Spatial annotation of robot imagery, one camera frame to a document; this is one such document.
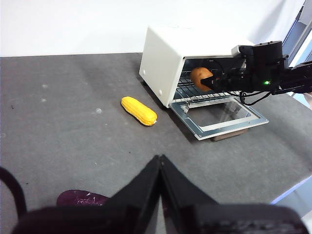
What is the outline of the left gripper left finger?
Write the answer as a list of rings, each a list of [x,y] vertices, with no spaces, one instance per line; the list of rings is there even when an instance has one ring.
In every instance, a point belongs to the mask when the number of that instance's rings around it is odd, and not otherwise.
[[[160,196],[160,156],[99,208],[93,233],[144,233]]]

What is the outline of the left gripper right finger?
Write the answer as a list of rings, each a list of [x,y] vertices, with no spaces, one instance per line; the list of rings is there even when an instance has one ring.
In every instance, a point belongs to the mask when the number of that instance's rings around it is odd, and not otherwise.
[[[194,185],[165,155],[160,156],[160,178],[161,196],[178,233],[197,233],[196,207],[216,205],[217,201]]]

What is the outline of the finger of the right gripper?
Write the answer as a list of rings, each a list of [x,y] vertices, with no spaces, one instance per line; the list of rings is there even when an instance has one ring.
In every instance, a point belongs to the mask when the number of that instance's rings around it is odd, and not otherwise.
[[[214,90],[214,82],[216,81],[215,76],[208,78],[203,78],[200,80],[200,90],[201,91],[210,91]]]

